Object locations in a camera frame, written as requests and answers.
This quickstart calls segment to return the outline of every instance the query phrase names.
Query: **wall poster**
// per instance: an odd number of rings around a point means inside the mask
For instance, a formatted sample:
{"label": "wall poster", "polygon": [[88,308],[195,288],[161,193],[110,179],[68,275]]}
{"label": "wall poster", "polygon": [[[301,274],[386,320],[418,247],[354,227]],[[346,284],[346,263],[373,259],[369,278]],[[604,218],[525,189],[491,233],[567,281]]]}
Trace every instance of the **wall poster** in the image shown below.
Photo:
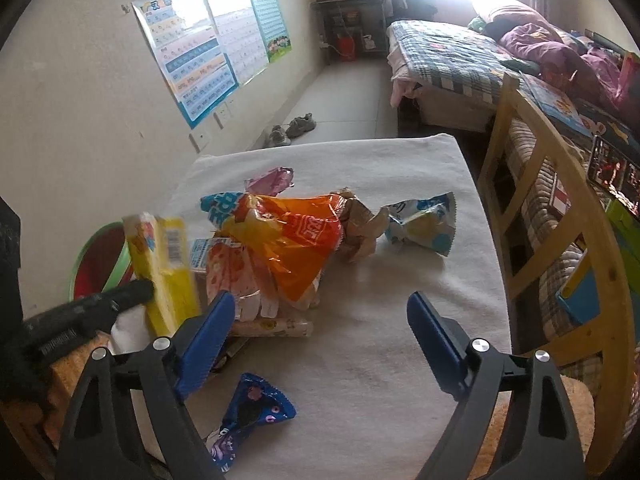
{"label": "wall poster", "polygon": [[240,84],[269,64],[251,0],[207,0],[218,37]]}
{"label": "wall poster", "polygon": [[284,24],[278,0],[251,0],[269,61],[274,62],[291,50],[291,39]]}
{"label": "wall poster", "polygon": [[238,88],[206,0],[139,0],[136,14],[191,128]]}
{"label": "wall poster", "polygon": [[137,0],[132,5],[191,128],[291,50],[278,0]]}

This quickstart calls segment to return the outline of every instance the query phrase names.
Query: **yellow snack box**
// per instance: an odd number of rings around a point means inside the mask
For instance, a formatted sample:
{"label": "yellow snack box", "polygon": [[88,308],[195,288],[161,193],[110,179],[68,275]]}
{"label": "yellow snack box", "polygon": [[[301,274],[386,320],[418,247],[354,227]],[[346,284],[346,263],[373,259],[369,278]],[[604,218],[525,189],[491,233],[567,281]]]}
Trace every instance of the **yellow snack box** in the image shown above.
{"label": "yellow snack box", "polygon": [[133,270],[154,283],[156,294],[146,316],[156,336],[173,336],[200,305],[188,261],[184,221],[150,213],[122,219]]}

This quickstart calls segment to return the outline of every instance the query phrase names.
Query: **bed sheet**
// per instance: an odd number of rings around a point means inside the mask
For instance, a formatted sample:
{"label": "bed sheet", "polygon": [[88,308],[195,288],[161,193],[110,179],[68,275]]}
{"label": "bed sheet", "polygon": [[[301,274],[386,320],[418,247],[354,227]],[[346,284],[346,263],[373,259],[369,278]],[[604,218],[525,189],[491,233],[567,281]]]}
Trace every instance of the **bed sheet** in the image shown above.
{"label": "bed sheet", "polygon": [[392,105],[403,95],[433,85],[497,105],[506,71],[500,59],[513,59],[494,40],[450,23],[401,20],[388,30],[388,56],[394,75]]}
{"label": "bed sheet", "polygon": [[[458,231],[448,258],[381,238],[357,264],[332,263],[320,286],[310,338],[255,340],[187,402],[202,435],[220,423],[242,372],[262,375],[298,409],[243,444],[229,480],[414,478],[442,435],[455,403],[443,394],[406,322],[406,300],[423,290],[470,336],[510,348],[504,287],[489,227],[455,139],[353,140],[304,144],[194,163],[162,214],[182,216],[188,237],[210,235],[201,196],[243,189],[275,166],[294,168],[284,196],[350,186],[370,208],[455,193]],[[148,421],[145,445],[158,456]]]}

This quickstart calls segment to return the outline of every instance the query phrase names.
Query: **shoe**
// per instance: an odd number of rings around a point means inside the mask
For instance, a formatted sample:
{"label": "shoe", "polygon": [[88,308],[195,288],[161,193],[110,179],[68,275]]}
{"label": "shoe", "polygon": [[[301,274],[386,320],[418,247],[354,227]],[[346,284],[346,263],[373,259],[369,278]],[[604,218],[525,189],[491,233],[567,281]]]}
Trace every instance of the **shoe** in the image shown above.
{"label": "shoe", "polygon": [[315,127],[316,122],[313,120],[311,114],[306,114],[304,117],[296,117],[289,123],[287,137],[289,137],[289,139],[295,139],[302,134],[310,132]]}
{"label": "shoe", "polygon": [[274,126],[271,129],[267,141],[264,143],[265,148],[278,148],[280,146],[289,146],[291,139],[287,137],[287,134],[282,129],[282,126]]}

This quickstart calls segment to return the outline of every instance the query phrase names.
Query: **table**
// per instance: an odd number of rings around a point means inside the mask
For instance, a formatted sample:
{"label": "table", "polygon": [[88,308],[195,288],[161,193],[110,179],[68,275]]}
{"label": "table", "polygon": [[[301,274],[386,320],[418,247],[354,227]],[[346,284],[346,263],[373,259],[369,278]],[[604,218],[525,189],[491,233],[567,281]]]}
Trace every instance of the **table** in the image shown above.
{"label": "table", "polygon": [[[283,196],[349,186],[370,208],[453,191],[458,231],[448,258],[380,238],[357,263],[334,262],[322,279],[310,338],[252,342],[187,402],[203,436],[217,428],[242,372],[280,388],[298,416],[259,428],[226,474],[234,479],[375,480],[414,478],[455,407],[443,394],[406,322],[406,300],[423,290],[441,314],[471,336],[510,349],[504,287],[476,188],[455,139],[349,140],[205,156],[162,211],[186,221],[188,237],[209,235],[201,196],[242,190],[246,178],[294,168]],[[158,453],[148,422],[147,449]]]}

